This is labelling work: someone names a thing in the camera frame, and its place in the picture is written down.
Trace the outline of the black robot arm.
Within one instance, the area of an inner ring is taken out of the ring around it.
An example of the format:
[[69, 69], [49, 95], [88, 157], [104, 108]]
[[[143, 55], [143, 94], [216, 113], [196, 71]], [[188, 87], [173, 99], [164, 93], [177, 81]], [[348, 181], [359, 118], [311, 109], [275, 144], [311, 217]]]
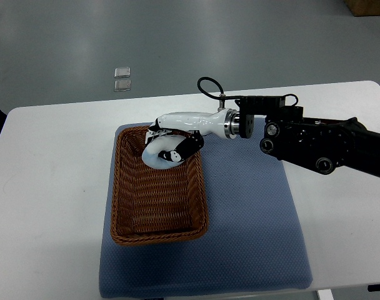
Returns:
[[254, 117], [265, 117], [261, 151], [322, 175], [346, 166], [380, 178], [380, 133], [372, 132], [356, 117], [346, 120], [303, 116], [296, 102], [283, 96], [239, 96], [235, 133], [250, 138]]

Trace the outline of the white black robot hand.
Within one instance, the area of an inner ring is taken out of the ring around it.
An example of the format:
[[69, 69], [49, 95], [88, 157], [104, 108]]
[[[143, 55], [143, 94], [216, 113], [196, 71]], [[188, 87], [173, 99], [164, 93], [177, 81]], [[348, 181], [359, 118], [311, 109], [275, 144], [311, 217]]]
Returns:
[[182, 136], [176, 151], [185, 161], [204, 146], [204, 136], [214, 134], [222, 139], [234, 139], [239, 134], [239, 113], [222, 109], [215, 113], [172, 112], [159, 116], [147, 129], [145, 146], [163, 136]]

